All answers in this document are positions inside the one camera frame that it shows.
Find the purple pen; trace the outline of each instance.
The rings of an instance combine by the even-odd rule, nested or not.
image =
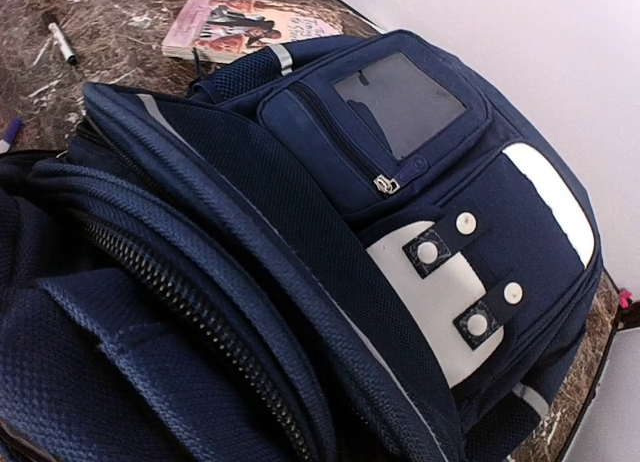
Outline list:
[[[9,124],[9,128],[0,140],[0,154],[4,154],[5,152],[9,152],[9,149],[13,145],[18,136],[18,132],[20,132],[20,127],[22,127],[22,120],[18,117],[13,119]]]

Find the clear plastic window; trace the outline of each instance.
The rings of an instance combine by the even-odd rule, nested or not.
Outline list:
[[[399,52],[341,80],[335,89],[398,160],[465,111],[458,99]]]

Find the marker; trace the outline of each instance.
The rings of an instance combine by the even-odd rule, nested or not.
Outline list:
[[[58,19],[56,16],[51,12],[45,12],[42,14],[42,21],[44,22],[44,25],[47,26],[47,29],[49,29],[49,32],[51,32],[51,35],[53,35],[53,40],[58,43],[58,47],[60,48],[60,52],[62,52],[64,60],[71,65],[77,64],[78,58],[62,33],[62,29],[60,29],[60,25],[58,25]]]
[[[18,132],[20,132],[20,127],[22,127],[22,120],[16,117],[9,124],[9,128],[0,140],[0,154],[4,154],[5,152],[9,152],[9,149],[16,141],[16,137],[18,136]]]

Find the book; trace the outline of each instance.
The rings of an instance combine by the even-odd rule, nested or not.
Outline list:
[[[187,0],[162,42],[162,54],[230,63],[271,44],[342,33],[328,10],[270,0]]]

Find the zipper pull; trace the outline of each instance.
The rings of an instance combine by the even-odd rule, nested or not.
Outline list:
[[[400,184],[396,182],[396,179],[387,179],[384,175],[379,175],[373,179],[373,183],[383,194],[393,195],[400,190]]]

